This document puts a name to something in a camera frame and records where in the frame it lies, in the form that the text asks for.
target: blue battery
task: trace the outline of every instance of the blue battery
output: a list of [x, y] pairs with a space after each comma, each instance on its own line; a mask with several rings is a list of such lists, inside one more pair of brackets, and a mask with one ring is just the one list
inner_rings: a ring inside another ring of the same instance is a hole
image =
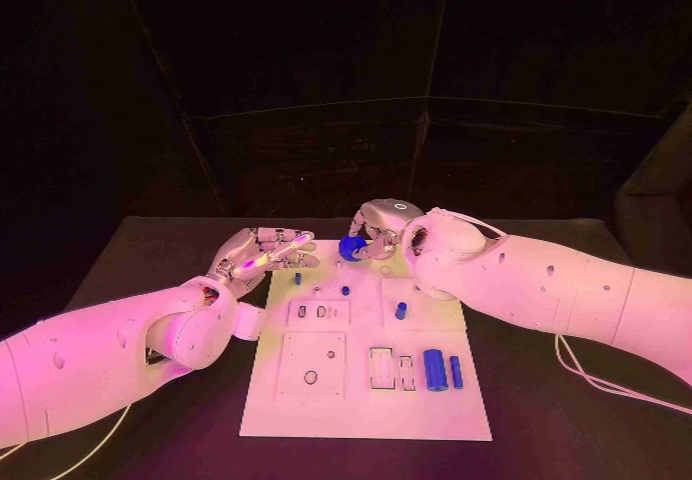
[[423, 352], [423, 363], [426, 364], [426, 382], [431, 392], [447, 390], [447, 374], [444, 373], [444, 358], [440, 350]]
[[459, 357], [450, 357], [450, 366], [452, 366], [452, 383], [454, 383], [454, 388], [465, 388], [465, 382], [462, 380], [462, 368], [459, 366]]
[[404, 320], [404, 317], [407, 316], [407, 304], [404, 302], [400, 302], [397, 305], [397, 311], [394, 312], [394, 316], [400, 319]]

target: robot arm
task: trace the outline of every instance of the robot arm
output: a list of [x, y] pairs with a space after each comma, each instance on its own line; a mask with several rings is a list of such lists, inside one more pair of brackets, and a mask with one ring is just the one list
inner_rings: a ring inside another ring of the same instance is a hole
[[407, 221], [401, 249], [421, 290], [518, 326], [613, 345], [692, 384], [692, 280], [498, 230], [488, 238], [472, 222], [439, 208]]
[[[209, 366], [231, 336], [257, 340], [261, 311], [237, 299], [267, 270], [312, 267], [313, 234], [244, 229], [207, 276], [39, 321], [0, 342], [0, 448], [83, 427]], [[147, 350], [163, 359], [149, 362]]]

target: table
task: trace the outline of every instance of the table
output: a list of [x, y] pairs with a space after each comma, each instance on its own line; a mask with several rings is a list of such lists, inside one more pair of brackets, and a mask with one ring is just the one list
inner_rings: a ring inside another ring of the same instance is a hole
[[[129, 217], [68, 309], [175, 286], [204, 274], [218, 247], [244, 227], [300, 228], [336, 239], [349, 222]], [[597, 220], [491, 223], [508, 233], [629, 261]], [[264, 306], [267, 292], [266, 280], [244, 301]], [[551, 335], [466, 307], [465, 315], [493, 442], [240, 437], [257, 344], [234, 339], [208, 369], [133, 405], [108, 443], [67, 478], [692, 478], [689, 416], [589, 386], [558, 364]], [[591, 374], [689, 406], [689, 386], [661, 367], [589, 340], [571, 344]], [[34, 480], [62, 472], [119, 416], [26, 445], [0, 462], [0, 478]]]

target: cable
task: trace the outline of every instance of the cable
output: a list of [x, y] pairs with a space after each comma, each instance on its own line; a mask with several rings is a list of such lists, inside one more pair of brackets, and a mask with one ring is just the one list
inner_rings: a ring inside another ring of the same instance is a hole
[[0, 456], [0, 460], [3, 458], [8, 458], [25, 445], [26, 445], [26, 442], [21, 443], [16, 447], [10, 448], [10, 450], [8, 450], [8, 452], [5, 452], [3, 455]]
[[[563, 344], [565, 346], [567, 352], [570, 353], [570, 357], [573, 358], [574, 365], [577, 366], [577, 369], [570, 367], [563, 360], [563, 355], [560, 353], [560, 341], [563, 341]], [[584, 371], [581, 368], [580, 361], [577, 360], [577, 356], [574, 355], [573, 349], [570, 348], [570, 344], [567, 343], [565, 337], [563, 335], [555, 335], [555, 354], [558, 356], [560, 363], [563, 366], [577, 375], [584, 377], [584, 380], [594, 386], [599, 390], [603, 390], [604, 392], [613, 393], [615, 395], [622, 395], [623, 397], [630, 397], [638, 400], [643, 400], [645, 402], [652, 402], [656, 403], [658, 405], [662, 405], [664, 407], [672, 408], [674, 410], [678, 410], [688, 415], [692, 415], [692, 408], [681, 407], [679, 405], [675, 405], [672, 403], [665, 402], [664, 400], [659, 400], [658, 398], [649, 397], [643, 393], [636, 392], [635, 390], [630, 390], [629, 388], [622, 387], [616, 383], [610, 383], [606, 380], [602, 380], [599, 377], [594, 377], [589, 375], [589, 373]]]
[[111, 438], [111, 435], [114, 434], [117, 428], [120, 427], [120, 424], [123, 423], [123, 419], [126, 418], [126, 415], [127, 415], [127, 412], [129, 412], [132, 406], [133, 406], [133, 405], [130, 404], [130, 405], [126, 407], [126, 410], [123, 411], [123, 415], [120, 416], [120, 419], [119, 419], [119, 421], [116, 422], [116, 425], [113, 426], [111, 431], [108, 432], [108, 435], [104, 437], [104, 439], [101, 440], [101, 442], [98, 443], [98, 445], [94, 447], [94, 450], [87, 454], [87, 456], [80, 460], [80, 462], [77, 462], [75, 465], [72, 465], [72, 467], [70, 467], [70, 469], [65, 470], [59, 475], [57, 475], [55, 477], [52, 477], [51, 480], [58, 480], [59, 478], [62, 478], [72, 470], [75, 470], [75, 468], [77, 468], [77, 467], [91, 458], [91, 456], [97, 453], [98, 449], [104, 446], [106, 441]]

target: black table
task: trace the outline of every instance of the black table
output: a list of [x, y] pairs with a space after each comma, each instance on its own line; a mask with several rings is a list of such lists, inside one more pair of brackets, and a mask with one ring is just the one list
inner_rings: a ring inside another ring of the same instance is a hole
[[[68, 309], [179, 285], [204, 274], [218, 247], [243, 227], [300, 228], [336, 239], [349, 221], [127, 218]], [[492, 223], [509, 233], [629, 261], [596, 220]], [[244, 300], [264, 306], [267, 292], [266, 280]], [[692, 478], [689, 416], [589, 386], [560, 366], [551, 335], [466, 307], [465, 315], [492, 442], [240, 437], [257, 344], [234, 339], [208, 369], [133, 405], [108, 443], [68, 478]], [[571, 344], [590, 373], [689, 406], [689, 386], [662, 368], [587, 340]], [[62, 472], [119, 415], [26, 445], [0, 462], [0, 478], [34, 480]]]

